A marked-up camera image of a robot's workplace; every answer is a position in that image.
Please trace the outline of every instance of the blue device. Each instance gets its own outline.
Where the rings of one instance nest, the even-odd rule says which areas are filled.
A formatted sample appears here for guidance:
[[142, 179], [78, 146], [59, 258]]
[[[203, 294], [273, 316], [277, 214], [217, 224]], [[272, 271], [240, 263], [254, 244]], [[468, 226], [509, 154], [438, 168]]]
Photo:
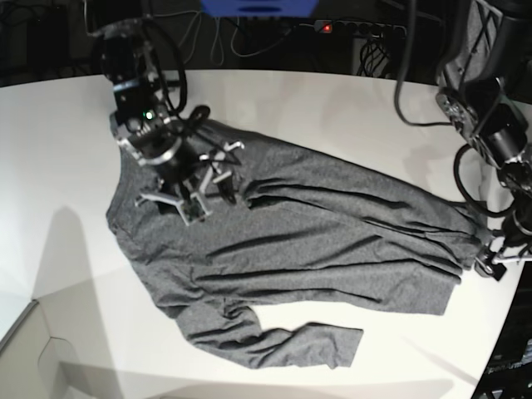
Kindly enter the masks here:
[[308, 17], [319, 0], [202, 0], [213, 17]]

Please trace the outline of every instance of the power strip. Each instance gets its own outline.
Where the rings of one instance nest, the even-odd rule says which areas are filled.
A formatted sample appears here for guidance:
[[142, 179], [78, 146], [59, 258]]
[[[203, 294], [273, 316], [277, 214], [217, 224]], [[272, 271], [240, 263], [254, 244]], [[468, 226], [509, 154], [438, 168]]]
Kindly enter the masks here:
[[406, 28], [404, 26], [384, 23], [318, 19], [314, 23], [314, 29], [319, 33], [337, 34], [340, 36], [360, 35], [378, 38], [397, 35], [398, 37], [406, 37]]

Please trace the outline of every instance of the cable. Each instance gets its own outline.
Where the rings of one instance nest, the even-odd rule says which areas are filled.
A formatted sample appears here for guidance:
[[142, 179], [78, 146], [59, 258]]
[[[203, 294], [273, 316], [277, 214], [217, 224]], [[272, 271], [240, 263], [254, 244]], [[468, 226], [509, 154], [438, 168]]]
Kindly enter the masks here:
[[432, 127], [432, 126], [451, 126], [450, 122], [432, 122], [432, 123], [416, 123], [410, 122], [401, 111], [401, 89], [406, 80], [406, 75], [410, 69], [410, 61], [414, 49], [414, 39], [416, 37], [416, 10], [417, 0], [410, 0], [410, 7], [408, 8], [408, 33], [406, 35], [405, 53], [401, 60], [399, 73], [397, 74], [396, 90], [393, 96], [393, 105], [399, 118], [409, 126], [418, 127]]
[[170, 47], [170, 50], [172, 51], [172, 55], [174, 57], [175, 65], [177, 66], [177, 72], [178, 72], [179, 79], [180, 79], [180, 102], [177, 107], [174, 107], [170, 100], [170, 93], [168, 90], [168, 86], [166, 85], [165, 77], [162, 74], [160, 65], [155, 65], [155, 67], [157, 68], [157, 73], [160, 73], [160, 80], [162, 83], [161, 85], [163, 86], [163, 94], [165, 95], [165, 99], [169, 102], [169, 106], [172, 108], [172, 111], [174, 112], [174, 114], [179, 117], [179, 114], [186, 107], [186, 102], [189, 97], [189, 87], [186, 81], [185, 64], [183, 62], [180, 49], [177, 47], [175, 42], [172, 40], [172, 37], [162, 27], [160, 27], [158, 23], [150, 19], [145, 19], [144, 24], [147, 27], [150, 27], [153, 30], [155, 30], [159, 34], [159, 36], [166, 42], [166, 45]]
[[[240, 18], [239, 17], [237, 17], [237, 22], [236, 23], [237, 23], [237, 25], [240, 24]], [[251, 52], [249, 54], [241, 54], [241, 53], [237, 52], [234, 49], [234, 39], [236, 38], [236, 34], [237, 34], [238, 31], [239, 31], [239, 29], [235, 28], [233, 36], [231, 37], [231, 51], [237, 57], [249, 58], [249, 57], [258, 56], [259, 54], [263, 54], [265, 52], [269, 52], [272, 48], [274, 48], [274, 47], [278, 46], [279, 44], [281, 44], [282, 42], [284, 42], [286, 40], [286, 38], [293, 32], [293, 29], [291, 29], [290, 31], [285, 33], [283, 37], [281, 37], [279, 40], [277, 40], [275, 43], [271, 44], [270, 46], [267, 46], [267, 47], [263, 48], [262, 50], [258, 50], [257, 52]]]
[[469, 66], [471, 64], [471, 61], [473, 60], [473, 55], [476, 54], [476, 48], [479, 46], [480, 41], [482, 40], [482, 37], [487, 32], [488, 24], [490, 23], [491, 18], [493, 18], [492, 12], [488, 14], [488, 17], [486, 18], [485, 23], [482, 24], [482, 29], [480, 30], [478, 36], [476, 37], [475, 44], [473, 44], [470, 54], [467, 57], [467, 60], [465, 61], [464, 71], [462, 72], [462, 76], [460, 78], [460, 84], [458, 85], [458, 91], [461, 91], [462, 87], [464, 86], [464, 83], [466, 82], [466, 75], [467, 75], [467, 72], [469, 71]]
[[[184, 61], [185, 65], [188, 64], [192, 60], [192, 57], [195, 54], [198, 37], [200, 35], [201, 24], [203, 22], [203, 20], [202, 20], [203, 12], [197, 11], [197, 10], [189, 10], [189, 11], [172, 12], [172, 13], [169, 13], [169, 14], [155, 14], [154, 15], [154, 17], [156, 17], [156, 18], [168, 18], [168, 17], [180, 17], [180, 16], [183, 16], [183, 15], [190, 15], [190, 14], [194, 14], [194, 16], [192, 17], [192, 20], [190, 21], [189, 26], [187, 27], [184, 36], [181, 38], [181, 41], [179, 43], [179, 47], [180, 48], [182, 48], [184, 46], [185, 42], [189, 38], [189, 35], [192, 32], [192, 29], [194, 27], [194, 24], [195, 24], [196, 20], [199, 20], [199, 22], [198, 22], [198, 25], [197, 25], [197, 27], [195, 29], [195, 34], [194, 34], [193, 43], [192, 43], [192, 49], [190, 50], [190, 54], [186, 57], [186, 59]], [[222, 43], [221, 34], [220, 34], [221, 18], [215, 17], [214, 18], [214, 24], [215, 24], [215, 34], [214, 34], [213, 45], [210, 48], [210, 58], [209, 59], [214, 65], [216, 65], [217, 67], [221, 67], [225, 63], [224, 45]], [[214, 56], [215, 56], [214, 53], [216, 51], [216, 46], [219, 46], [219, 49], [220, 49], [220, 61], [219, 62], [217, 62], [214, 59]]]
[[154, 18], [169, 18], [169, 17], [178, 17], [180, 15], [186, 15], [186, 14], [197, 14], [200, 11], [190, 10], [190, 11], [179, 11], [179, 12], [172, 12], [170, 14], [154, 14]]
[[466, 188], [464, 187], [461, 177], [460, 177], [460, 165], [462, 158], [466, 154], [467, 151], [472, 150], [472, 147], [469, 144], [464, 145], [461, 147], [455, 156], [455, 162], [453, 164], [453, 175], [455, 177], [456, 187], [458, 187], [458, 190], [460, 191], [460, 194], [464, 197], [465, 201], [471, 205], [471, 207], [479, 212], [480, 214], [483, 214], [485, 216], [488, 216], [490, 218], [502, 218], [507, 216], [508, 214], [512, 213], [515, 208], [515, 202], [512, 203], [512, 205], [504, 210], [501, 210], [500, 212], [493, 212], [492, 210], [487, 209], [486, 207], [482, 206], [478, 201], [473, 199], [470, 194], [467, 192]]
[[[221, 24], [222, 24], [221, 19], [215, 18], [214, 23], [215, 23], [216, 33], [214, 35], [213, 46], [210, 48], [210, 61], [213, 64], [215, 64], [217, 67], [221, 67], [224, 65], [224, 62], [225, 62], [224, 44], [222, 43], [222, 36], [220, 34], [220, 29], [221, 29]], [[214, 52], [216, 51], [217, 44], [219, 44], [219, 49], [220, 49], [220, 54], [221, 54], [220, 62], [216, 62], [214, 60]]]

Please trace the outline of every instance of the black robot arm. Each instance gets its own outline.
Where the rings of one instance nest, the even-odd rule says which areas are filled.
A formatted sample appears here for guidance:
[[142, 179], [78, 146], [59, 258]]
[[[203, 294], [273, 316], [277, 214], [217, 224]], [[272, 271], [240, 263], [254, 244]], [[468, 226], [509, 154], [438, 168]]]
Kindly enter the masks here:
[[[234, 151], [244, 146], [240, 142], [216, 143], [200, 132], [209, 118], [207, 106], [197, 106], [186, 119], [181, 115], [188, 87], [179, 48], [159, 25], [142, 16], [138, 2], [94, 0], [90, 4], [95, 12], [86, 3], [86, 22], [92, 27], [87, 31], [103, 41], [101, 69], [113, 84], [116, 100], [112, 134], [122, 150], [157, 176], [135, 203], [155, 202], [161, 213], [179, 214], [187, 226], [212, 214], [208, 189], [235, 204], [233, 178], [240, 162]], [[178, 71], [176, 81], [166, 79], [151, 34], [159, 35], [171, 50]], [[170, 99], [172, 90], [179, 91], [177, 106]], [[203, 141], [202, 148], [208, 150], [200, 153], [191, 144], [193, 137], [196, 143]]]
[[[437, 102], [467, 143], [455, 161], [456, 183], [479, 212], [501, 218], [502, 248], [491, 243], [479, 254], [477, 269], [500, 278], [504, 264], [527, 259], [532, 245], [532, 151], [529, 124], [506, 95], [515, 78], [526, 43], [532, 36], [532, 2], [472, 0], [459, 2], [454, 34], [439, 70]], [[500, 183], [510, 190], [513, 204], [500, 212], [474, 201], [463, 187], [461, 157], [476, 150], [497, 169]], [[505, 257], [508, 248], [523, 247], [518, 257]]]

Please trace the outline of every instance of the gray shirt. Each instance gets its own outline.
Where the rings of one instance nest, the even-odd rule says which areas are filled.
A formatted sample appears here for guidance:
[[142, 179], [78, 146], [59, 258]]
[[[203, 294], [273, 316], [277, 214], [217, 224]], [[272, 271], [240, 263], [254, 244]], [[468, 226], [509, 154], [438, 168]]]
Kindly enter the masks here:
[[[351, 365], [362, 330], [318, 323], [263, 331], [250, 305], [345, 302], [443, 314], [487, 237], [463, 204], [358, 165], [250, 132], [241, 140], [239, 203], [186, 228], [156, 205], [134, 206], [153, 171], [122, 154], [111, 230], [155, 306], [185, 339], [251, 368]], [[206, 148], [192, 140], [196, 148]]]

